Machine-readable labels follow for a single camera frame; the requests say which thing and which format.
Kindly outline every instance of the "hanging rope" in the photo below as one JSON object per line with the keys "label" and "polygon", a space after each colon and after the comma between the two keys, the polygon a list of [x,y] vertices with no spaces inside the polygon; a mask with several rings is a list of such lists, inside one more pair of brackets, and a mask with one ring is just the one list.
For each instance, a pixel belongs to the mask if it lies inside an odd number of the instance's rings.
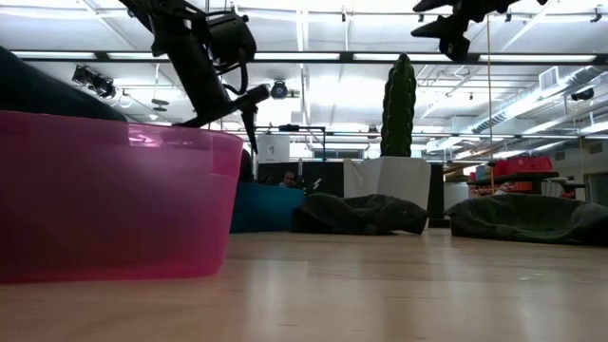
{"label": "hanging rope", "polygon": [[[486,20],[487,20],[487,25],[485,26],[485,31],[487,33],[487,97],[489,100],[489,113],[490,113],[490,145],[492,144],[492,142],[494,141],[493,135],[492,135],[492,72],[491,72],[491,68],[492,68],[492,52],[491,52],[491,48],[490,48],[490,16],[489,14],[486,16]],[[492,152],[492,149],[490,148],[490,162],[494,162],[494,152]],[[494,195],[494,167],[490,166],[490,186],[491,186],[491,191],[492,191],[492,195]]]}

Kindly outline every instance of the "spotlight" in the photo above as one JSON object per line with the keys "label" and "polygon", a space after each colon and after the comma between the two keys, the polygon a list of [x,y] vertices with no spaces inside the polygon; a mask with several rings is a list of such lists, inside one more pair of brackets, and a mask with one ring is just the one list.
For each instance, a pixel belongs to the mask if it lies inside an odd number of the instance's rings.
{"label": "spotlight", "polygon": [[579,91],[578,93],[574,93],[574,94],[570,95],[570,98],[573,101],[587,101],[587,100],[593,99],[595,94],[596,93],[593,90],[593,88],[587,88],[587,89],[584,89],[583,91]]}
{"label": "spotlight", "polygon": [[86,66],[76,66],[72,81],[78,86],[87,86],[89,90],[94,91],[97,96],[103,99],[112,99],[116,96],[114,80],[104,78],[89,70]]}
{"label": "spotlight", "polygon": [[288,92],[289,90],[285,85],[285,81],[277,80],[275,81],[275,85],[273,85],[273,88],[270,90],[270,95],[275,100],[282,100],[287,97]]}
{"label": "spotlight", "polygon": [[72,76],[72,81],[74,81],[78,86],[86,86],[93,80],[93,74],[90,70],[86,68],[86,66],[76,66],[76,70],[74,70],[74,75]]}
{"label": "spotlight", "polygon": [[88,89],[95,91],[97,96],[103,99],[112,99],[116,96],[116,88],[113,84],[114,80],[95,75],[88,85]]}

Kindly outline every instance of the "fluorescent light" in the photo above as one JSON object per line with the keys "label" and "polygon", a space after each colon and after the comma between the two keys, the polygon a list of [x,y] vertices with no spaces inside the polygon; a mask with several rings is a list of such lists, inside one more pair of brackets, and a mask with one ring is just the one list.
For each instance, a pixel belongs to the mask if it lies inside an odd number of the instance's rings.
{"label": "fluorescent light", "polygon": [[446,138],[451,137],[449,133],[411,133],[413,138]]}
{"label": "fluorescent light", "polygon": [[48,59],[97,59],[93,52],[69,51],[14,51],[19,58],[48,58]]}
{"label": "fluorescent light", "polygon": [[443,54],[428,54],[428,53],[408,53],[408,57],[412,62],[449,62],[452,61]]}
{"label": "fluorescent light", "polygon": [[596,55],[491,55],[491,58],[488,58],[488,55],[481,55],[479,57],[479,62],[487,62],[489,59],[491,62],[521,62],[521,63],[534,63],[534,62],[543,62],[543,63],[559,63],[559,62],[591,62],[595,60],[598,56]]}
{"label": "fluorescent light", "polygon": [[150,52],[110,52],[107,54],[110,59],[125,59],[125,60],[161,60],[168,61],[167,55],[154,57]]}
{"label": "fluorescent light", "polygon": [[555,147],[555,146],[557,146],[559,144],[561,144],[561,142],[551,142],[551,143],[548,143],[546,145],[537,147],[537,148],[533,149],[533,151],[535,151],[535,152],[544,151],[544,150],[547,150],[547,149],[549,149],[551,147]]}
{"label": "fluorescent light", "polygon": [[558,136],[558,135],[523,135],[523,139],[578,139],[578,136]]}
{"label": "fluorescent light", "polygon": [[398,53],[355,53],[352,57],[355,61],[396,61]]}
{"label": "fluorescent light", "polygon": [[460,138],[496,138],[496,139],[509,139],[509,138],[515,138],[515,135],[511,135],[511,134],[461,134],[459,135]]}
{"label": "fluorescent light", "polygon": [[585,139],[608,140],[608,136],[590,135],[590,136],[586,136]]}
{"label": "fluorescent light", "polygon": [[[409,59],[412,62],[446,62],[451,63],[451,60],[443,54],[431,53],[409,53]],[[399,59],[398,53],[355,53],[353,55],[355,61],[396,61]]]}
{"label": "fluorescent light", "polygon": [[328,132],[328,134],[341,137],[380,137],[381,135],[380,133],[372,132]]}
{"label": "fluorescent light", "polygon": [[605,122],[605,123],[595,123],[595,124],[592,124],[590,126],[584,127],[580,131],[580,133],[585,133],[585,134],[596,133],[596,132],[601,132],[601,131],[606,130],[606,129],[608,129],[608,122]]}
{"label": "fluorescent light", "polygon": [[306,60],[306,61],[337,61],[339,53],[324,52],[260,52],[256,53],[256,61],[268,60]]}
{"label": "fluorescent light", "polygon": [[499,152],[499,153],[495,153],[493,155],[494,158],[496,159],[502,159],[502,158],[509,158],[509,157],[514,157],[517,155],[521,155],[522,153],[525,153],[524,150],[514,150],[514,151],[503,151],[503,152]]}

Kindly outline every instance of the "robotic arm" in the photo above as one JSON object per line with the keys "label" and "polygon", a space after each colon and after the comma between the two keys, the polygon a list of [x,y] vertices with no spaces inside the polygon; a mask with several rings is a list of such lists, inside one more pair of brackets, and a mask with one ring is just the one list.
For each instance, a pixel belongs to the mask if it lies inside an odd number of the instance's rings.
{"label": "robotic arm", "polygon": [[[242,119],[252,147],[257,151],[254,116],[257,104],[270,96],[266,85],[247,90],[247,63],[257,46],[247,28],[247,16],[231,11],[205,13],[184,0],[121,0],[154,34],[152,53],[167,54],[180,77],[197,116],[180,126],[200,127],[234,111]],[[240,68],[241,88],[223,85],[219,75]],[[231,101],[226,90],[237,95]]]}
{"label": "robotic arm", "polygon": [[[471,42],[463,35],[468,29],[468,21],[483,22],[485,16],[495,10],[505,13],[511,4],[520,0],[421,0],[414,7],[415,12],[433,10],[445,5],[452,6],[452,15],[439,16],[436,21],[423,25],[411,32],[414,37],[439,38],[439,50],[454,62],[466,59]],[[537,0],[544,6],[547,0]]]}

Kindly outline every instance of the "blue bean bag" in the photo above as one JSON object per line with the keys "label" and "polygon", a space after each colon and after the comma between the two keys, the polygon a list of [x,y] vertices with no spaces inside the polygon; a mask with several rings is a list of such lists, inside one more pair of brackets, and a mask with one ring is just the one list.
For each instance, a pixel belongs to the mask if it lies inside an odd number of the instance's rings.
{"label": "blue bean bag", "polygon": [[289,231],[292,212],[303,200],[303,190],[239,183],[230,233]]}

